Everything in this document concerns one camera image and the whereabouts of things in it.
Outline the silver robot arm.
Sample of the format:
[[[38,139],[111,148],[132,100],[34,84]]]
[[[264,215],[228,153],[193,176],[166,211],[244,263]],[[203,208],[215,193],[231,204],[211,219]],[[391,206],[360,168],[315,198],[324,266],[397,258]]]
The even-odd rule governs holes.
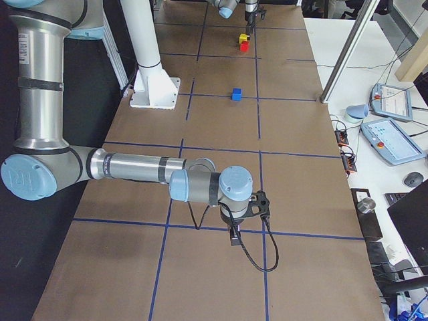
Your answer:
[[[101,1],[9,1],[18,29],[20,134],[16,153],[1,165],[1,178],[16,196],[49,197],[80,181],[124,179],[166,184],[173,200],[219,207],[231,243],[241,244],[240,223],[270,219],[269,201],[253,190],[250,172],[232,166],[217,172],[207,158],[109,153],[72,146],[63,138],[64,40],[102,39]]]
[[[238,0],[207,0],[213,7],[218,10],[222,18],[229,19],[239,4]],[[251,35],[256,26],[256,17],[260,16],[265,19],[266,10],[259,4],[259,1],[245,0],[245,34]]]

